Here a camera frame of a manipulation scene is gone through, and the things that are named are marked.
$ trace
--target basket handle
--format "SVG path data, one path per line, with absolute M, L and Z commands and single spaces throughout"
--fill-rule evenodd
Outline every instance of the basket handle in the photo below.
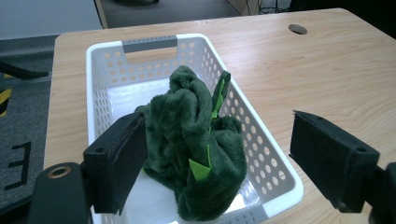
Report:
M 123 40 L 122 47 L 125 53 L 150 49 L 172 48 L 177 47 L 177 37 L 175 35 L 168 35 L 135 40 Z

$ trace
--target green fabric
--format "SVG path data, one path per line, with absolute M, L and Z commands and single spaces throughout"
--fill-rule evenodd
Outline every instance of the green fabric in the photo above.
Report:
M 174 191 L 185 220 L 219 217 L 246 176 L 241 123 L 219 118 L 230 79 L 223 72 L 212 97 L 189 67 L 180 66 L 170 76 L 168 93 L 137 108 L 146 117 L 148 159 L 143 168 Z

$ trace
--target basket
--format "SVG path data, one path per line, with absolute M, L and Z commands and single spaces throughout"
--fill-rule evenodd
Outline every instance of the basket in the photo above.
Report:
M 190 67 L 212 94 L 226 70 L 204 35 L 115 41 L 88 48 L 89 144 L 118 118 L 166 93 L 170 75 L 182 64 Z M 303 197 L 301 179 L 233 79 L 219 115 L 233 115 L 242 122 L 247 178 L 226 213 L 208 223 L 257 223 L 297 204 Z M 95 215 L 94 222 L 188 223 L 177 214 L 173 191 L 143 173 L 136 179 L 122 214 Z

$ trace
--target wooden tabletop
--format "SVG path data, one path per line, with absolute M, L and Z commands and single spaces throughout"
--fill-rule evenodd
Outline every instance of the wooden tabletop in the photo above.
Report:
M 306 35 L 289 30 L 302 25 Z M 330 120 L 396 161 L 396 41 L 343 9 L 186 21 L 65 34 L 55 46 L 45 167 L 82 161 L 88 146 L 86 49 L 163 35 L 206 35 L 286 155 L 293 110 Z M 266 223 L 367 223 L 371 211 L 341 214 L 301 168 L 300 203 Z

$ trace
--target dark green towel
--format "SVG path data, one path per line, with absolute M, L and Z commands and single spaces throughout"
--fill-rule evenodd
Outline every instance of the dark green towel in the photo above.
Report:
M 185 220 L 219 217 L 245 179 L 241 123 L 219 118 L 231 75 L 223 72 L 213 97 L 187 66 L 170 76 L 170 90 L 137 108 L 146 117 L 144 171 L 175 193 Z

